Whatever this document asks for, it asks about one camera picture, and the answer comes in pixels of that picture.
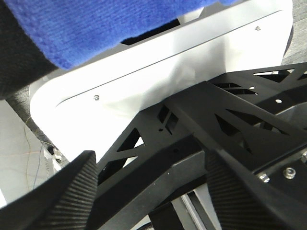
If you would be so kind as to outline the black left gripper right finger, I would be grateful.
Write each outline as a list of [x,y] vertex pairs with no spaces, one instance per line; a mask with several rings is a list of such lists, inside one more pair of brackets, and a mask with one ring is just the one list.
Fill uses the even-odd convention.
[[305,131],[239,98],[167,105],[209,150],[207,182],[223,229],[306,229]]

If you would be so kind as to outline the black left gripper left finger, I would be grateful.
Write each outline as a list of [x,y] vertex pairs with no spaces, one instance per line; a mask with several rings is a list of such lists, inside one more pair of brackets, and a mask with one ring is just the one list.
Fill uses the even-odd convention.
[[86,150],[0,210],[2,230],[83,230],[97,192],[95,152]]

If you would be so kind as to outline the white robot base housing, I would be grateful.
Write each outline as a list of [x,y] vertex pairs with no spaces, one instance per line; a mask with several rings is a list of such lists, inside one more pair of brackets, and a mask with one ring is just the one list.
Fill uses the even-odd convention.
[[31,117],[68,160],[84,150],[99,159],[140,110],[226,72],[279,66],[292,26],[290,0],[215,3],[46,75],[30,87]]

